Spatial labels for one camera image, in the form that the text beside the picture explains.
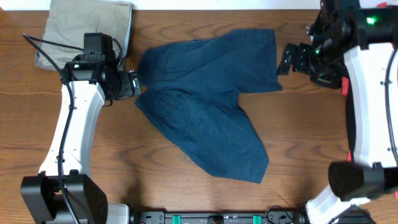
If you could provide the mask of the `navy blue shorts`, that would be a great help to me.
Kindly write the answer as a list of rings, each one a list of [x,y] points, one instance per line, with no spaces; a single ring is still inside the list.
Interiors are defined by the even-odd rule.
[[[148,49],[138,75],[146,90],[136,106],[197,166],[214,177],[263,180],[269,158],[238,98],[282,89],[272,29]]]

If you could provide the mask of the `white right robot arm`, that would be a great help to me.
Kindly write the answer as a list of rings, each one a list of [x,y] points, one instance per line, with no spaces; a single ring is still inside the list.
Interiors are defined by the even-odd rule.
[[[346,93],[351,159],[332,162],[328,185],[295,223],[371,223],[361,206],[397,192],[397,7],[322,1],[311,44],[285,46],[278,73],[307,74]]]

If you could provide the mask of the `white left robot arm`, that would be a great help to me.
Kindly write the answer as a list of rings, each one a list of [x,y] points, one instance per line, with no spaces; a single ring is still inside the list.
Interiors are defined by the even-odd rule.
[[[53,141],[36,176],[24,177],[22,198],[36,223],[129,223],[130,208],[111,203],[91,179],[98,116],[106,101],[141,94],[137,72],[104,62],[68,62]]]

